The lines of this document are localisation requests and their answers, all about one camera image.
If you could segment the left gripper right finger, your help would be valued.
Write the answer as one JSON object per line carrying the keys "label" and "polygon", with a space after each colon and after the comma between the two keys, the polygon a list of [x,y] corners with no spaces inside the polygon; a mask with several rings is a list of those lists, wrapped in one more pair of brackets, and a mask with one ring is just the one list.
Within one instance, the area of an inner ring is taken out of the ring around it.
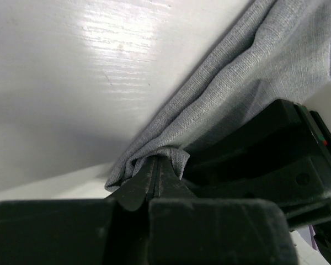
{"label": "left gripper right finger", "polygon": [[150,264],[297,264],[280,208],[262,199],[201,199],[156,159]]}

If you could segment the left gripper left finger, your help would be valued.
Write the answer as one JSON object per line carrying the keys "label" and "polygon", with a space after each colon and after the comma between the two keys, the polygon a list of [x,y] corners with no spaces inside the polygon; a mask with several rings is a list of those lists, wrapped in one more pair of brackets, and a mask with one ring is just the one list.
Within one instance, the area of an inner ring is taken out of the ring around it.
{"label": "left gripper left finger", "polygon": [[147,264],[157,159],[104,199],[0,202],[0,264]]}

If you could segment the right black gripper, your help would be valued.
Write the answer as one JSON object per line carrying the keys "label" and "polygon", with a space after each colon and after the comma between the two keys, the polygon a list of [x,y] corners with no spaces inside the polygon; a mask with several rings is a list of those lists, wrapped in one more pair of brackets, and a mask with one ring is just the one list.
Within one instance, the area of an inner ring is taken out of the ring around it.
{"label": "right black gripper", "polygon": [[259,198],[290,227],[331,221],[331,132],[305,106],[277,99],[214,145],[194,152],[183,173],[200,198]]}

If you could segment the grey cloth napkin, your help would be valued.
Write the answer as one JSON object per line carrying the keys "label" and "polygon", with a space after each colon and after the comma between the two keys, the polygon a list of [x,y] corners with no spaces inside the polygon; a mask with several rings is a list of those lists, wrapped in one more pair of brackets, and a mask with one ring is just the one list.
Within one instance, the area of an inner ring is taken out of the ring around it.
{"label": "grey cloth napkin", "polygon": [[276,99],[303,103],[331,79],[331,1],[253,1],[121,155],[113,192],[152,155],[178,177],[188,159]]}

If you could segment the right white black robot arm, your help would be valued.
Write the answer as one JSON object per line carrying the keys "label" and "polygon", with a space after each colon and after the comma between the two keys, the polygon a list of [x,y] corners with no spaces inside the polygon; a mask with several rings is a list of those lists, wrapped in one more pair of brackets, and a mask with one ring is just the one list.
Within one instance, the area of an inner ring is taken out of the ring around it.
{"label": "right white black robot arm", "polygon": [[304,104],[273,101],[192,155],[184,179],[200,198],[272,201],[292,228],[331,225],[331,81]]}

